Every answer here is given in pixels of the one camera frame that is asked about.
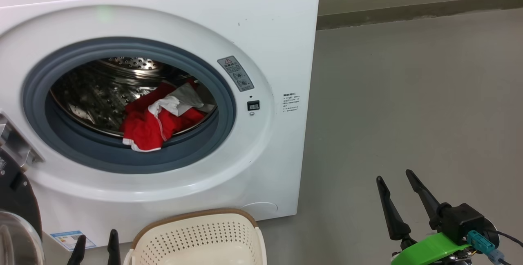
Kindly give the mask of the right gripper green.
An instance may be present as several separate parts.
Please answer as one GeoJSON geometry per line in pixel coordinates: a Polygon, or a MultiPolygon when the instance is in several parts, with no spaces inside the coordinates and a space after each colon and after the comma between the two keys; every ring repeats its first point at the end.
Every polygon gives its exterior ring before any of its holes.
{"type": "MultiPolygon", "coordinates": [[[[426,188],[413,170],[406,170],[407,179],[415,193],[418,194],[423,207],[429,217],[429,226],[432,230],[444,230],[448,228],[446,210],[450,209],[449,203],[440,203],[435,196],[426,188]]],[[[391,240],[407,240],[410,238],[411,228],[400,217],[391,193],[381,176],[376,178],[378,193],[384,212],[387,231],[391,240]]],[[[424,240],[413,244],[402,250],[391,259],[391,265],[429,265],[443,259],[451,254],[464,250],[470,246],[465,242],[463,245],[454,243],[443,233],[426,237],[424,240]]]]}

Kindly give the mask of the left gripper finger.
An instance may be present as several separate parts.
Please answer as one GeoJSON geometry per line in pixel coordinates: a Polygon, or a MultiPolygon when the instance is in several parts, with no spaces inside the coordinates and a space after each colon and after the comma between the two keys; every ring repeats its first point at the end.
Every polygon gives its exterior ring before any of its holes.
{"type": "Polygon", "coordinates": [[[107,252],[109,254],[107,265],[121,265],[119,234],[116,229],[110,232],[107,252]]]}
{"type": "Polygon", "coordinates": [[[86,235],[80,235],[77,239],[73,252],[67,265],[80,265],[85,256],[86,235]]]}

